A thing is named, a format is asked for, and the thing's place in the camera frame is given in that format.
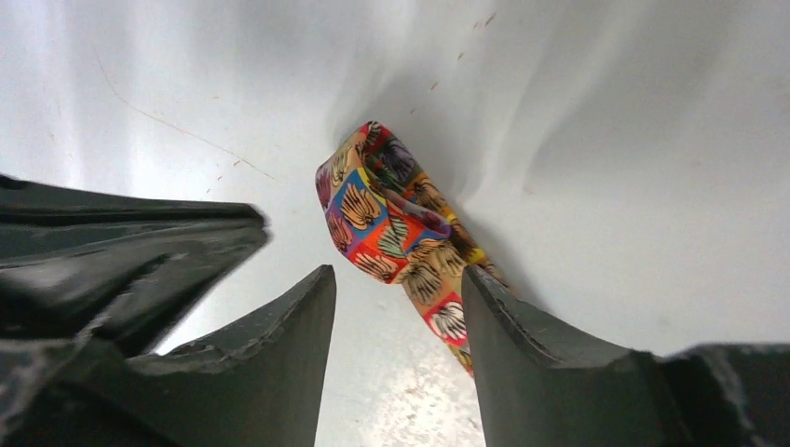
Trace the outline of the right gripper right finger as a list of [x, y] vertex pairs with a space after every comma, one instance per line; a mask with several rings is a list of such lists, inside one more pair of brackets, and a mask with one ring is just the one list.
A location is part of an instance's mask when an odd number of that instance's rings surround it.
[[789, 348], [609, 343], [518, 300], [477, 266], [462, 298], [490, 446], [785, 446]]

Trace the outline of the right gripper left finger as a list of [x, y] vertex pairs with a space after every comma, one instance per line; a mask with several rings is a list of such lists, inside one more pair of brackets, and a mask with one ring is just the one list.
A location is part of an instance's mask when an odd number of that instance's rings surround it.
[[334, 269], [165, 355], [101, 339], [1, 344], [5, 446], [311, 446]]

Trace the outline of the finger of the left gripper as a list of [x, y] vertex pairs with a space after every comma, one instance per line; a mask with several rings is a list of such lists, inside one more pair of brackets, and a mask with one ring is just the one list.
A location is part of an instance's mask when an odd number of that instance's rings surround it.
[[3, 176], [1, 335], [92, 332], [141, 355], [267, 240], [266, 217], [245, 203], [114, 196]]

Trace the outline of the colourful patterned tie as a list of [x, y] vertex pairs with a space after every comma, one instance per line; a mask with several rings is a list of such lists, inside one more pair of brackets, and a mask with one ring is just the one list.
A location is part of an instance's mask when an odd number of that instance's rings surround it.
[[336, 249], [366, 275], [402, 286], [472, 373], [462, 273], [476, 265], [503, 277], [406, 146], [368, 121], [319, 166], [315, 186]]

